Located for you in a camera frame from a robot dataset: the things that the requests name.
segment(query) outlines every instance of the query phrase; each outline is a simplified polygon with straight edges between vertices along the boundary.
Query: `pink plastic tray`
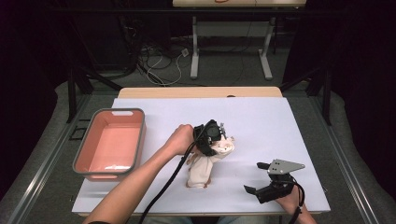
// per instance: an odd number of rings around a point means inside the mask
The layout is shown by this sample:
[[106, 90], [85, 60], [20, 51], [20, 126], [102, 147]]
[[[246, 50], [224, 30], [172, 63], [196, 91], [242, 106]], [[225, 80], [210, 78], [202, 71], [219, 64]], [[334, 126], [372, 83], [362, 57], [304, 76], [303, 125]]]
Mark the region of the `pink plastic tray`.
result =
[[140, 164], [146, 134], [141, 109], [102, 109], [92, 118], [73, 169], [91, 181], [120, 181]]

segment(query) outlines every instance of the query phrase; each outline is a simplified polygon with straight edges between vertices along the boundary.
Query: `white stand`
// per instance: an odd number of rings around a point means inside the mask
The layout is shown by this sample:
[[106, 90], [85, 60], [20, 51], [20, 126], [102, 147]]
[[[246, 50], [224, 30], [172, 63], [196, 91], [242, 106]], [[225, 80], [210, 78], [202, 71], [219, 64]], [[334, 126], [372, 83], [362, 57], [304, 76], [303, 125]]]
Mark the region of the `white stand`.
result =
[[262, 62], [262, 71], [266, 80], [272, 80], [273, 76], [267, 60], [267, 51], [270, 45], [274, 20], [270, 21], [200, 21], [192, 17], [192, 41], [193, 54], [191, 63], [191, 79], [198, 78], [198, 35], [206, 36], [264, 36], [264, 45], [259, 49], [259, 57]]

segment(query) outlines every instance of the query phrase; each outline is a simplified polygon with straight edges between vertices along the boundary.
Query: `white figurine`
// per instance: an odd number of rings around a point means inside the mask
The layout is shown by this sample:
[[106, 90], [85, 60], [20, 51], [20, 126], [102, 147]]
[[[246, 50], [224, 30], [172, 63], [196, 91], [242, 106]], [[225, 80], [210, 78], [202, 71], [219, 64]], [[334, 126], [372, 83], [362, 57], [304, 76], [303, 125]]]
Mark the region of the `white figurine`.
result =
[[187, 160], [187, 164], [191, 163], [189, 180], [186, 184], [188, 188], [207, 188], [207, 185], [210, 184], [211, 181], [210, 173], [213, 163], [220, 161], [233, 152], [233, 138], [229, 137], [225, 139], [224, 135], [221, 135], [221, 140], [213, 142], [210, 147], [217, 152], [216, 155], [207, 157], [198, 152], [194, 153]]

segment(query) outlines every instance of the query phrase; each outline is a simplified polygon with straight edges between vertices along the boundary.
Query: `hand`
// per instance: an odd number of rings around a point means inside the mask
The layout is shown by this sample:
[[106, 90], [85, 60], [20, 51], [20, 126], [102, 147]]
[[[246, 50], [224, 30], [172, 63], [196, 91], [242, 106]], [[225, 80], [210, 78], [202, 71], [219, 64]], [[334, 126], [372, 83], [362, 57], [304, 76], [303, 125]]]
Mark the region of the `hand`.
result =
[[299, 201], [299, 189], [297, 186], [293, 187], [291, 194], [286, 195], [283, 198], [276, 199], [276, 202], [279, 203], [289, 215], [294, 214], [294, 211], [299, 205]]
[[[276, 199], [276, 202], [279, 203], [289, 215], [293, 215], [294, 212], [296, 211], [297, 206], [299, 205], [300, 202], [299, 193], [301, 193], [299, 191], [300, 190], [298, 189], [298, 187], [294, 186], [293, 190], [291, 191], [291, 194], [286, 195], [283, 198]], [[303, 207], [301, 209], [301, 214], [297, 217], [297, 222], [300, 224], [317, 223], [306, 209], [305, 203], [303, 204]]]
[[170, 150], [174, 156], [184, 155], [187, 148], [194, 141], [192, 136], [193, 128], [190, 124], [180, 124], [163, 145], [166, 150]]

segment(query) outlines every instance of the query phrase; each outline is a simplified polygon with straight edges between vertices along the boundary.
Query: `tabletop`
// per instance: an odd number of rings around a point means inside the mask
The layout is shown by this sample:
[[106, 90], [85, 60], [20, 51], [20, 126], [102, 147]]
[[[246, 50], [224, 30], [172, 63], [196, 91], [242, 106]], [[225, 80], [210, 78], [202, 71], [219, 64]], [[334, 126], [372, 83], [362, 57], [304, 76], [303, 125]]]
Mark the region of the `tabletop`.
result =
[[[227, 134], [235, 138], [235, 151], [215, 164], [212, 183], [207, 189], [186, 188], [186, 165], [180, 170], [170, 188], [151, 208], [150, 215], [284, 214], [277, 203], [260, 204], [256, 197], [247, 194], [243, 187], [247, 185], [259, 189], [268, 186], [268, 174], [258, 169], [256, 163], [271, 163], [273, 159], [304, 164], [303, 170], [292, 175], [305, 188], [308, 210], [313, 213], [330, 211], [289, 103], [279, 95], [278, 88], [154, 88], [144, 94], [145, 98], [131, 98], [131, 92], [134, 91], [136, 90], [121, 91], [112, 107], [138, 107], [145, 111], [148, 129], [142, 162], [166, 141], [169, 133], [180, 123], [198, 126], [214, 119], [224, 122]], [[194, 91], [200, 92], [195, 98], [186, 98], [182, 93]], [[214, 97], [209, 97], [211, 91], [216, 92]], [[254, 91], [257, 91], [258, 97], [253, 97]], [[265, 97], [266, 91], [277, 94]], [[178, 97], [169, 97], [173, 94], [177, 94]], [[179, 158], [174, 158], [163, 167], [134, 211], [134, 215], [140, 215], [145, 210], [174, 172], [178, 162]], [[98, 183], [84, 180], [73, 212], [80, 215], [89, 214], [116, 184], [117, 182]]]

